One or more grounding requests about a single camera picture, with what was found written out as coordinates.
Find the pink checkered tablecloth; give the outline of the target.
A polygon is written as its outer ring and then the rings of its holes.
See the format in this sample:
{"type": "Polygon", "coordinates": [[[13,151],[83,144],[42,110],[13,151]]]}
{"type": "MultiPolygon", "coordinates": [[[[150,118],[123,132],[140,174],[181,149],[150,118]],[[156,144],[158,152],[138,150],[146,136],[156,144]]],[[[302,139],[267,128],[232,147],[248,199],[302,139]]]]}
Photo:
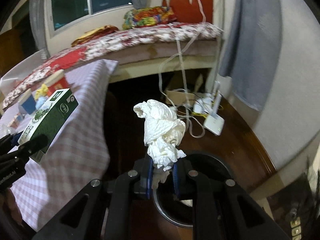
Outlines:
{"type": "Polygon", "coordinates": [[[97,60],[66,73],[78,106],[63,124],[40,164],[30,160],[26,174],[1,195],[1,210],[14,222],[38,231],[110,162],[103,113],[117,61],[97,60]]]}

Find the folded red yellow blanket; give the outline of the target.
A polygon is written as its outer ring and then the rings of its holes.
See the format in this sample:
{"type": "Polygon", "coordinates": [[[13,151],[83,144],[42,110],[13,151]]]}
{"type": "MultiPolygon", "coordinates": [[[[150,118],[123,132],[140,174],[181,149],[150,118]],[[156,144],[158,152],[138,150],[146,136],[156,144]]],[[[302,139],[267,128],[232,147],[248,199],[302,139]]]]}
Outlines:
{"type": "Polygon", "coordinates": [[[71,43],[71,47],[75,47],[77,45],[80,44],[84,44],[90,40],[94,40],[96,38],[108,35],[108,34],[112,34],[115,33],[116,31],[118,31],[119,29],[114,26],[114,25],[105,25],[90,31],[85,32],[82,36],[80,36],[79,38],[75,39],[72,43],[71,43]]]}

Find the grey hanging towel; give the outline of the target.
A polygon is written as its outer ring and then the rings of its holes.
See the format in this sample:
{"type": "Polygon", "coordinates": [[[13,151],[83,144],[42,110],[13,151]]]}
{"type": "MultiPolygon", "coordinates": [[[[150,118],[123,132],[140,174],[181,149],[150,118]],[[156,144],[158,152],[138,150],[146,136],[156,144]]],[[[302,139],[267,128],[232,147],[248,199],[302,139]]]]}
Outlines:
{"type": "Polygon", "coordinates": [[[219,75],[232,78],[232,92],[262,111],[276,74],[282,43],[280,0],[235,0],[219,75]]]}

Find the light blue crumpled cloth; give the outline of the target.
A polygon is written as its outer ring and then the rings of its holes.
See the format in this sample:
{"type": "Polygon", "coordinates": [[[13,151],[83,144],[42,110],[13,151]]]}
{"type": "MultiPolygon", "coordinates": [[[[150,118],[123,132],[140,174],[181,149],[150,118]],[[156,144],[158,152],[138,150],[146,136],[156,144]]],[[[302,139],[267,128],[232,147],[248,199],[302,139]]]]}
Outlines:
{"type": "Polygon", "coordinates": [[[43,104],[47,101],[47,99],[48,99],[48,96],[40,96],[36,101],[36,105],[35,105],[36,110],[39,110],[43,106],[43,104]]]}

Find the white power strip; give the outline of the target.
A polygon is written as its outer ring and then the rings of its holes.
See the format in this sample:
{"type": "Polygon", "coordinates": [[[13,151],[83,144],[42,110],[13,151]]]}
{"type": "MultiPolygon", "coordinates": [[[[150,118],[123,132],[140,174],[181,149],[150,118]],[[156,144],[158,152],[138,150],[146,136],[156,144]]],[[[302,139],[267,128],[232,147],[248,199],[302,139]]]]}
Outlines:
{"type": "Polygon", "coordinates": [[[210,114],[213,109],[214,97],[209,93],[197,93],[193,104],[193,112],[196,114],[210,114]]]}

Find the blue white small carton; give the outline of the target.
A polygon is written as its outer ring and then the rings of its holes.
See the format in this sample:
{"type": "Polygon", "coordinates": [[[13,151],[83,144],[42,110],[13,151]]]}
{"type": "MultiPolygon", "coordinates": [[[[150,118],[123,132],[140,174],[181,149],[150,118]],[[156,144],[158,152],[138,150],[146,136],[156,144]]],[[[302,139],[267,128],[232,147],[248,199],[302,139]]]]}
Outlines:
{"type": "Polygon", "coordinates": [[[18,109],[22,114],[33,114],[36,111],[36,102],[31,89],[26,90],[18,100],[18,109]]]}

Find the red plastic bag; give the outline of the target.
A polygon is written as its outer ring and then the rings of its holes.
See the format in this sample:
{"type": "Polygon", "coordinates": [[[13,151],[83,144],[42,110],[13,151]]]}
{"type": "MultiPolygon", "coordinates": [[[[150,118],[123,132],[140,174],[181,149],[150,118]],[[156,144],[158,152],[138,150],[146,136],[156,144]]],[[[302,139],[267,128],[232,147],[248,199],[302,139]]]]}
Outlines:
{"type": "Polygon", "coordinates": [[[51,96],[56,90],[69,88],[65,72],[60,69],[49,76],[43,83],[48,88],[47,95],[51,96]]]}

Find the cardboard box under bed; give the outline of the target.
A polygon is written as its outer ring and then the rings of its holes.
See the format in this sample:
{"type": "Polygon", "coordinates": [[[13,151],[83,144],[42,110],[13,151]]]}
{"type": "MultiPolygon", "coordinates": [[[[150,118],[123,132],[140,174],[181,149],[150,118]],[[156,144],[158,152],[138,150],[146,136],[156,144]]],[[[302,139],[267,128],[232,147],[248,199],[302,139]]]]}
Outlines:
{"type": "Polygon", "coordinates": [[[166,103],[172,101],[176,106],[193,106],[195,95],[203,85],[202,74],[191,74],[186,76],[187,88],[184,87],[182,73],[173,75],[170,82],[165,87],[165,93],[168,96],[166,103]]]}

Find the black round trash bin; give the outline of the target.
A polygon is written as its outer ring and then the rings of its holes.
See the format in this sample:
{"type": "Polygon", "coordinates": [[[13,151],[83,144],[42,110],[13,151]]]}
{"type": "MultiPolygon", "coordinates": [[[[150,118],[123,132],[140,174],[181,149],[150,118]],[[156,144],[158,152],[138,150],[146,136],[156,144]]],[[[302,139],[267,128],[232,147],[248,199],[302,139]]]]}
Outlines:
{"type": "Polygon", "coordinates": [[[153,202],[157,211],[171,224],[192,228],[196,215],[184,201],[194,200],[196,204],[203,204],[200,210],[206,213],[206,208],[215,205],[214,201],[221,195],[226,180],[234,176],[221,158],[207,152],[189,151],[176,163],[180,195],[177,197],[175,194],[171,171],[165,183],[160,183],[153,190],[153,202]]]}

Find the green tissue box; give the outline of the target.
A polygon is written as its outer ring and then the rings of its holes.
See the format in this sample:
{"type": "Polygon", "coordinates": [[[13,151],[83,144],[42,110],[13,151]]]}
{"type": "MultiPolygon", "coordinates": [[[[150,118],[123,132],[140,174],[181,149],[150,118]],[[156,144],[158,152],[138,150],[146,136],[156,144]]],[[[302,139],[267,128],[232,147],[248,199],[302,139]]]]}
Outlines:
{"type": "Polygon", "coordinates": [[[67,88],[56,90],[37,110],[18,140],[22,145],[42,134],[47,137],[47,145],[31,155],[33,161],[41,162],[58,131],[77,106],[74,94],[67,88]]]}

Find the white wifi router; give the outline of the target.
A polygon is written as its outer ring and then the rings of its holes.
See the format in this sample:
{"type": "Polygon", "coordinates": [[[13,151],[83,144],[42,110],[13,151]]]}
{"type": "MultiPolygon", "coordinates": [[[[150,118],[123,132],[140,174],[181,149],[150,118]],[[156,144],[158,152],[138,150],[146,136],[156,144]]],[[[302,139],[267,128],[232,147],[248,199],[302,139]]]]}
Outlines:
{"type": "Polygon", "coordinates": [[[222,132],[225,120],[216,113],[208,115],[204,121],[204,128],[219,136],[222,132]]]}

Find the floral bed quilt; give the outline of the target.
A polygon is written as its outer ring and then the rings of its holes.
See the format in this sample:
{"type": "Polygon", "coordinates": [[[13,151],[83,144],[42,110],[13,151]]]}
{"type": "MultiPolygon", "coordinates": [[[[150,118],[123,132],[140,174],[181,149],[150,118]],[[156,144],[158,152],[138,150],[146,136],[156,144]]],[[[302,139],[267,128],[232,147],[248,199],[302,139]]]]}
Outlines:
{"type": "Polygon", "coordinates": [[[174,42],[176,39],[183,42],[190,41],[192,38],[195,40],[215,40],[222,33],[222,29],[208,22],[175,22],[116,31],[95,38],[73,48],[62,50],[35,68],[8,93],[3,100],[2,109],[6,111],[26,90],[60,69],[72,68],[82,62],[138,45],[174,42]]]}

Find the grey curtain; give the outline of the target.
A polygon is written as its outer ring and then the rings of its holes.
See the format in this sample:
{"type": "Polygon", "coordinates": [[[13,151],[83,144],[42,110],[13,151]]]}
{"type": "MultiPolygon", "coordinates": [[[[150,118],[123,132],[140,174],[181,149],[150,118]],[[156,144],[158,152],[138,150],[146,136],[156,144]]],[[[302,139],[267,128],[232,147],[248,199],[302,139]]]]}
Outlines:
{"type": "Polygon", "coordinates": [[[29,19],[36,47],[41,52],[41,58],[46,60],[49,58],[49,51],[45,32],[44,0],[29,0],[29,19]]]}

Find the white tissue paper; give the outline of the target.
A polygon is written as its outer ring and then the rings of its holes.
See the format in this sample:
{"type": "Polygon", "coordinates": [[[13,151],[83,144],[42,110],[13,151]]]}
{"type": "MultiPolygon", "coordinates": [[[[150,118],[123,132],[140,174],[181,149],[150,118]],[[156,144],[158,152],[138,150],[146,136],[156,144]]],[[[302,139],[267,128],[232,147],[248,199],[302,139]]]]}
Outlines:
{"type": "Polygon", "coordinates": [[[153,99],[136,104],[133,111],[145,119],[144,144],[154,167],[151,188],[157,189],[159,183],[166,181],[174,163],[186,156],[177,149],[185,134],[185,123],[173,107],[153,99]]]}

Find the yellow cloth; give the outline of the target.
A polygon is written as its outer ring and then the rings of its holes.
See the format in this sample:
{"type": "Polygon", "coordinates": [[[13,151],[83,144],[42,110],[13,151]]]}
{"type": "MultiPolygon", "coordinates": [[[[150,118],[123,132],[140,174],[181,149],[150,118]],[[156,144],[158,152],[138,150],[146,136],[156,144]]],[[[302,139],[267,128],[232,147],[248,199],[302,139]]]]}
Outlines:
{"type": "Polygon", "coordinates": [[[39,100],[40,97],[45,97],[48,95],[48,87],[43,83],[39,89],[36,90],[34,95],[35,101],[39,100]]]}

